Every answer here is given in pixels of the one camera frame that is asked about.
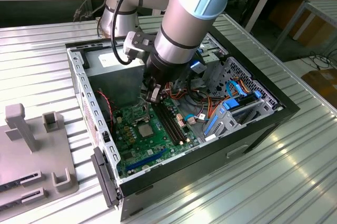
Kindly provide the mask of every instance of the workbench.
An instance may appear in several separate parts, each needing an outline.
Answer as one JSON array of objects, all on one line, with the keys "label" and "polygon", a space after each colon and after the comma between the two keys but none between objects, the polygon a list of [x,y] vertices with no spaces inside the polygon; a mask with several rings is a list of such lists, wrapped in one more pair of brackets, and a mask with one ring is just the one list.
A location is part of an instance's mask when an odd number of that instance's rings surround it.
[{"label": "workbench", "polygon": [[[161,17],[140,18],[146,32]],[[227,15],[214,26],[288,95],[300,111],[255,150],[144,209],[125,223],[335,224],[337,111]],[[97,39],[96,22],[0,29],[0,122],[7,104],[21,102],[26,118],[59,111],[78,192],[4,221],[118,223],[108,209],[90,155],[93,147],[74,95],[64,44]]]}]

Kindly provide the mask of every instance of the motherboard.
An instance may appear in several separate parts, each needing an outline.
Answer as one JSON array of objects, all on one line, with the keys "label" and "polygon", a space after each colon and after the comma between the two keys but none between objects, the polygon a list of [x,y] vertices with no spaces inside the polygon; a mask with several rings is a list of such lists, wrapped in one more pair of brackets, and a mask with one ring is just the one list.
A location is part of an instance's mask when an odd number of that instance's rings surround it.
[{"label": "motherboard", "polygon": [[171,99],[154,105],[141,100],[114,112],[114,140],[121,155],[121,178],[199,145]]}]

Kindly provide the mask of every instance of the robotic arm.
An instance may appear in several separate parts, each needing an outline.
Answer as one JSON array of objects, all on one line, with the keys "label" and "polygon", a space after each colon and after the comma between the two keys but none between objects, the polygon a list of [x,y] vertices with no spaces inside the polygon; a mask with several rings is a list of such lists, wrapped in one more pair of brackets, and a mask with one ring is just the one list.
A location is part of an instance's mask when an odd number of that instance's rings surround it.
[{"label": "robotic arm", "polygon": [[[146,71],[151,76],[147,100],[158,102],[158,94],[169,81],[176,80],[192,59],[209,27],[224,11],[228,0],[124,0],[116,17],[116,36],[127,35],[124,51],[132,60],[139,52],[148,51]],[[101,29],[110,36],[112,17],[117,0],[107,0]],[[144,6],[166,13],[154,41],[138,42],[136,8]]]}]

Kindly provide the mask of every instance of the ram slot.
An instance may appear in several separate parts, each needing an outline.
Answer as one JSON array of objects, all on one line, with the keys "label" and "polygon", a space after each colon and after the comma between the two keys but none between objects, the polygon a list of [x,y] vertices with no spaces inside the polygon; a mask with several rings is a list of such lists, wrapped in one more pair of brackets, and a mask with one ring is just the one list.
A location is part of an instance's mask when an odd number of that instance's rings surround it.
[{"label": "ram slot", "polygon": [[178,145],[180,141],[185,141],[183,133],[180,131],[168,109],[163,104],[154,105],[152,108],[163,124],[173,144]]}]

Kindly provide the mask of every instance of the green circuit board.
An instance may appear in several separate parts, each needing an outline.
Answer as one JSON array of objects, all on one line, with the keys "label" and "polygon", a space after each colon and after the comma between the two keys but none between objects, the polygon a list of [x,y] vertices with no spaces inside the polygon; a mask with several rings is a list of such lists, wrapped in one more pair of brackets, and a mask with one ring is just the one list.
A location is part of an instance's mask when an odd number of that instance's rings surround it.
[{"label": "green circuit board", "polygon": [[[149,103],[143,102],[137,106],[116,111],[114,113],[117,118],[114,140],[121,156],[121,161],[117,165],[121,178],[199,145],[189,125],[179,126],[176,115],[180,112],[173,102],[166,99],[163,104],[170,111],[172,119],[187,140],[175,145]],[[130,167],[135,164],[138,164],[138,167],[131,169]]]}]

